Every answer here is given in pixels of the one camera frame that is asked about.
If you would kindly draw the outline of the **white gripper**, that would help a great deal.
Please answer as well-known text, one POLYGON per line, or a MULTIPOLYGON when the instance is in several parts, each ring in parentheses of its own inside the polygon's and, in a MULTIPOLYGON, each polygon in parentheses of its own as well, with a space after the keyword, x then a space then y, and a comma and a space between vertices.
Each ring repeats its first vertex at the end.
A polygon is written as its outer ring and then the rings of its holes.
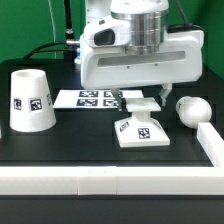
POLYGON ((80 40, 81 85, 112 89, 119 111, 123 100, 117 88, 163 84, 159 96, 165 106, 171 83, 196 81, 202 75, 201 30, 166 33, 159 50, 146 55, 129 54, 129 42, 130 25, 114 19, 88 24, 80 40))

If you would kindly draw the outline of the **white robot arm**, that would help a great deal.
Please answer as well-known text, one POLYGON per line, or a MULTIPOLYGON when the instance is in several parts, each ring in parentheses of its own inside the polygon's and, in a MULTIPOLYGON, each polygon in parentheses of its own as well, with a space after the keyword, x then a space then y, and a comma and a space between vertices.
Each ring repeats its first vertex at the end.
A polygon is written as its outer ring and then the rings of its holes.
POLYGON ((204 31, 188 21, 168 25, 168 0, 112 0, 110 14, 85 26, 80 37, 81 85, 109 89, 127 108, 121 88, 174 83, 202 75, 204 31))

